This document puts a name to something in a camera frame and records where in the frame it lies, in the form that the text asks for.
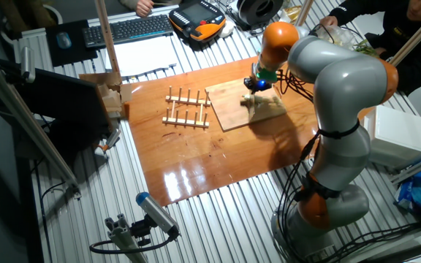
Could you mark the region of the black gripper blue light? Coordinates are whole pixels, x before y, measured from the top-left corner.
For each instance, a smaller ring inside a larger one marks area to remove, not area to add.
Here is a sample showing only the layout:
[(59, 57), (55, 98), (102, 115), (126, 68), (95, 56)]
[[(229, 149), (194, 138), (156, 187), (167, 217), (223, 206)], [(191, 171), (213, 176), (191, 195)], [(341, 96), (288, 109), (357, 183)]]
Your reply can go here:
[(243, 84), (245, 85), (245, 87), (247, 87), (247, 89), (250, 90), (249, 96), (252, 96), (253, 92), (255, 92), (254, 93), (255, 97), (258, 97), (260, 95), (259, 91), (266, 91), (269, 88), (272, 88), (271, 83), (268, 83), (265, 80), (257, 80), (257, 79), (252, 78), (252, 77), (246, 77), (243, 80)]

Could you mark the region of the hand of grey-sleeved person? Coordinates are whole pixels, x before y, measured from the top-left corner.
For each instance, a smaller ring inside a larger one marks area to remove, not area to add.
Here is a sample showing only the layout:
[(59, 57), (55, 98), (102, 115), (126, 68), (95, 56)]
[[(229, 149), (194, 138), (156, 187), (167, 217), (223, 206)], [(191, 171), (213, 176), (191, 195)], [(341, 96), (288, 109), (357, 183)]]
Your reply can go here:
[(141, 18), (147, 17), (153, 9), (154, 2), (152, 0), (138, 0), (135, 7), (135, 12)]

